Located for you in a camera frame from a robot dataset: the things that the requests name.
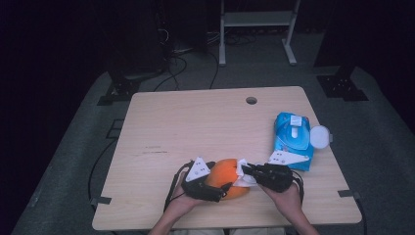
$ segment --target shelf leg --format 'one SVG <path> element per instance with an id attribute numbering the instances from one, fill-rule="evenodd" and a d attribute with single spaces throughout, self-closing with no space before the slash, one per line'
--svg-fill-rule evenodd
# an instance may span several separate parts
<path id="1" fill-rule="evenodd" d="M 225 54 L 225 5 L 224 0 L 220 3 L 220 44 L 219 44 L 219 65 L 226 66 Z"/>
<path id="2" fill-rule="evenodd" d="M 296 2 L 296 6 L 294 7 L 293 13 L 291 15 L 290 18 L 290 26 L 288 28 L 288 34 L 287 34 L 287 38 L 283 39 L 283 46 L 284 46 L 284 50 L 286 51 L 288 60 L 290 62 L 291 66 L 295 66 L 297 64 L 297 60 L 296 57 L 294 56 L 293 50 L 291 49 L 291 39 L 293 37 L 293 32 L 294 32 L 294 26 L 296 25 L 296 20 L 297 20 L 297 14 L 299 12 L 299 7 L 300 7 L 300 0 L 297 0 Z"/>

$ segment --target black stand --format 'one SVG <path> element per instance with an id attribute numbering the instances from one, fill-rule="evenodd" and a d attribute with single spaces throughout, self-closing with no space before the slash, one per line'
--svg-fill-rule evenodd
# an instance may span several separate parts
<path id="1" fill-rule="evenodd" d="M 129 80 L 119 71 L 108 71 L 111 80 L 105 96 L 101 96 L 98 106 L 108 106 L 116 101 L 130 101 L 134 93 L 140 88 L 141 80 Z"/>
<path id="2" fill-rule="evenodd" d="M 110 67 L 109 75 L 113 81 L 105 96 L 101 96 L 98 106 L 108 106 L 113 102 L 130 101 L 138 92 L 142 81 L 161 75 L 164 70 L 158 70 L 150 74 L 142 71 L 122 72 L 119 67 Z"/>
<path id="3" fill-rule="evenodd" d="M 318 75 L 317 79 L 329 98 L 343 98 L 345 101 L 368 101 L 350 79 L 354 66 L 341 66 L 334 75 Z"/>

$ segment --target gray carpet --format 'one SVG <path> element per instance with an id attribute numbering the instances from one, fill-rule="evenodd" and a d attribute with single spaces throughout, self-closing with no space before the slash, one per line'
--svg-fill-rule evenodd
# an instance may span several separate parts
<path id="1" fill-rule="evenodd" d="M 298 60 L 295 67 L 287 61 L 281 35 L 259 36 L 251 44 L 228 46 L 227 66 L 219 68 L 212 88 L 301 86 L 320 123 L 334 134 L 332 150 L 350 189 L 361 196 L 368 234 L 412 234 L 414 135 L 382 94 L 376 80 L 364 70 L 356 69 L 351 78 L 369 101 L 345 102 L 325 96 L 316 75 L 335 70 L 313 68 L 322 37 L 323 34 L 294 35 L 292 45 Z M 217 46 L 209 50 L 217 56 Z M 196 52 L 181 58 L 187 62 L 187 68 L 176 76 L 178 88 L 208 89 L 215 75 L 215 58 Z M 183 66 L 183 61 L 173 59 L 170 68 L 175 73 Z M 139 91 L 152 92 L 169 76 L 166 72 L 147 80 Z M 110 83 L 108 74 L 103 73 L 91 87 L 13 234 L 110 234 L 92 228 L 94 211 L 88 198 L 94 163 L 97 164 L 91 174 L 91 195 L 100 196 L 115 150 L 116 142 L 112 142 L 111 136 L 117 136 L 119 131 L 114 129 L 110 137 L 107 134 L 115 119 L 123 119 L 128 109 L 128 102 L 97 106 Z M 158 91 L 176 87 L 170 79 Z M 121 127 L 122 121 L 115 125 Z M 327 235 L 363 234 L 362 223 L 319 225 L 317 229 Z"/>

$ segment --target hand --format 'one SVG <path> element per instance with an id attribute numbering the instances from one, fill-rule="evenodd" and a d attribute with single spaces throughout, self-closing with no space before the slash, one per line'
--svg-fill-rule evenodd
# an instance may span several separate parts
<path id="1" fill-rule="evenodd" d="M 283 193 L 277 193 L 262 185 L 259 187 L 272 199 L 278 211 L 290 221 L 301 235 L 318 234 L 310 224 L 301 208 L 300 192 L 297 184 L 293 183 Z"/>
<path id="2" fill-rule="evenodd" d="M 183 216 L 184 214 L 190 212 L 195 206 L 203 202 L 203 200 L 191 198 L 184 193 L 181 184 L 185 174 L 186 172 L 180 173 L 177 186 L 171 196 L 170 204 L 166 209 L 167 211 L 173 211 L 173 213 L 177 216 Z"/>
<path id="3" fill-rule="evenodd" d="M 170 204 L 161 216 L 159 221 L 150 231 L 149 235 L 167 235 L 174 223 L 179 220 L 181 216 L 190 212 L 195 206 L 201 204 L 203 200 L 193 199 L 184 193 L 181 183 L 186 172 L 180 173 L 180 178 L 173 195 L 171 196 Z"/>

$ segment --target wooden table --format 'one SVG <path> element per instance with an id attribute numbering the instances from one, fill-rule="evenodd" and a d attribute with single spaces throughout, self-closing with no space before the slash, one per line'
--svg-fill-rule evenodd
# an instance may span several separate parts
<path id="1" fill-rule="evenodd" d="M 247 103 L 257 100 L 256 104 Z M 102 192 L 96 230 L 150 229 L 162 214 L 176 171 L 200 156 L 206 162 L 245 158 L 266 163 L 273 151 L 274 120 L 280 112 L 319 124 L 300 87 L 137 93 L 133 96 Z M 303 210 L 312 224 L 357 223 L 361 214 L 330 148 L 317 150 L 301 172 Z M 258 187 L 241 198 L 206 202 L 175 228 L 285 226 L 290 223 Z"/>

